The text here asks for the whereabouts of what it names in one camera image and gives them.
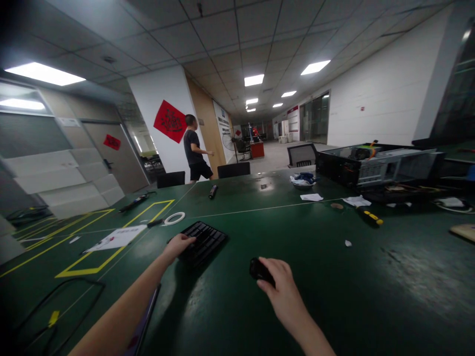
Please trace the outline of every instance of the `screwdriver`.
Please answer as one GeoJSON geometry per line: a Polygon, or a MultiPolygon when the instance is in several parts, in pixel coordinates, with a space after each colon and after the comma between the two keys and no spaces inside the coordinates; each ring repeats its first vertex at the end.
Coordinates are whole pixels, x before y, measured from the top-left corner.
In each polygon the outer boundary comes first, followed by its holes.
{"type": "Polygon", "coordinates": [[[380,226],[384,222],[382,219],[378,218],[376,215],[372,214],[368,210],[365,210],[364,206],[356,207],[356,211],[361,215],[361,217],[365,221],[368,221],[371,224],[375,224],[376,226],[380,226]]]}

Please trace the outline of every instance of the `man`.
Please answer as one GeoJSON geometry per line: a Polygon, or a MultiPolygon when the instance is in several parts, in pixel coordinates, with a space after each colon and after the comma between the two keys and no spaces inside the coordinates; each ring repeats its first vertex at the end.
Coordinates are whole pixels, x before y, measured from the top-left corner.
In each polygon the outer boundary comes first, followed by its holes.
{"type": "Polygon", "coordinates": [[[203,159],[204,154],[213,157],[214,152],[203,151],[199,148],[199,139],[195,132],[198,129],[196,117],[188,114],[185,116],[185,122],[187,123],[187,131],[183,137],[183,143],[185,145],[188,165],[190,166],[190,183],[196,183],[200,176],[206,179],[214,179],[213,171],[203,159]]]}

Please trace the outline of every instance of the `person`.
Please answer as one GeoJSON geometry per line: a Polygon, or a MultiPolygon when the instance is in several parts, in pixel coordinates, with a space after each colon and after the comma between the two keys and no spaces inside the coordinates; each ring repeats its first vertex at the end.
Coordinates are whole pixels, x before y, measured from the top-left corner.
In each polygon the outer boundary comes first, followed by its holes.
{"type": "MultiPolygon", "coordinates": [[[[194,241],[195,237],[181,233],[172,238],[162,254],[92,326],[69,355],[122,355],[165,270],[194,241]]],[[[267,294],[277,318],[306,356],[334,356],[332,347],[302,301],[290,266],[280,260],[263,257],[259,260],[269,270],[276,287],[263,280],[258,280],[257,285],[267,294]]]]}
{"type": "Polygon", "coordinates": [[[199,138],[195,132],[198,129],[196,117],[191,114],[185,115],[185,122],[187,123],[187,131],[183,137],[183,143],[190,167],[190,183],[196,183],[200,176],[206,179],[214,179],[213,171],[203,159],[204,154],[213,157],[214,152],[204,151],[199,148],[199,138]]]}

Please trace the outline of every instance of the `red decoration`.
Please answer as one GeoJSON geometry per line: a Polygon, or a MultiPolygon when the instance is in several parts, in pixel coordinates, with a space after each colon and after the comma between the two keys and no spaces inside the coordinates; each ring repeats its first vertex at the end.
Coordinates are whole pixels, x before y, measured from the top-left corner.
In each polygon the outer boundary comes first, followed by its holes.
{"type": "Polygon", "coordinates": [[[111,135],[105,136],[104,144],[116,151],[120,148],[120,140],[118,138],[112,137],[111,135]]]}
{"type": "Polygon", "coordinates": [[[153,127],[176,143],[180,143],[187,130],[185,115],[164,100],[158,109],[153,127]]]}

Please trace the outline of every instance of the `green table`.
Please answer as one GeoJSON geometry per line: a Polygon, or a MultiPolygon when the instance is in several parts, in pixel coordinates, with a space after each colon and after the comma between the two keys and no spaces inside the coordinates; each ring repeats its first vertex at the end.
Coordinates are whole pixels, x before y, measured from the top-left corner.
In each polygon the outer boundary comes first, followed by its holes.
{"type": "MultiPolygon", "coordinates": [[[[185,220],[142,233],[100,272],[86,276],[100,279],[107,287],[64,353],[153,261],[166,241],[195,221],[227,233],[229,240],[206,268],[190,272],[176,262],[167,270],[141,355],[301,354],[248,274],[255,256],[290,264],[305,304],[337,355],[473,352],[475,245],[448,232],[453,225],[472,222],[470,215],[452,214],[431,204],[410,209],[373,205],[371,211],[384,219],[384,225],[375,229],[353,208],[345,206],[341,211],[330,206],[354,193],[328,179],[312,191],[324,201],[302,202],[299,196],[306,192],[289,183],[291,172],[160,189],[132,214],[113,211],[78,232],[82,237],[77,242],[59,244],[0,278],[6,291],[2,303],[18,323],[61,281],[54,278],[59,272],[108,234],[100,230],[121,227],[151,203],[174,199],[162,216],[183,211],[185,220]],[[210,200],[214,183],[219,189],[210,200]],[[353,246],[347,248],[345,240],[353,246]]],[[[133,224],[151,219],[158,206],[162,205],[153,206],[133,224]]],[[[72,228],[62,233],[71,233],[72,228]]],[[[55,236],[43,248],[61,238],[55,236]]],[[[3,266],[0,273],[41,248],[3,266]]],[[[81,262],[82,267],[98,266],[109,255],[93,253],[81,262]]],[[[64,313],[58,322],[58,344],[90,304],[94,294],[93,290],[84,294],[88,288],[76,285],[61,294],[54,306],[32,321],[22,339],[44,326],[51,310],[57,309],[64,313]]],[[[28,353],[37,355],[45,341],[40,338],[28,353]]]]}

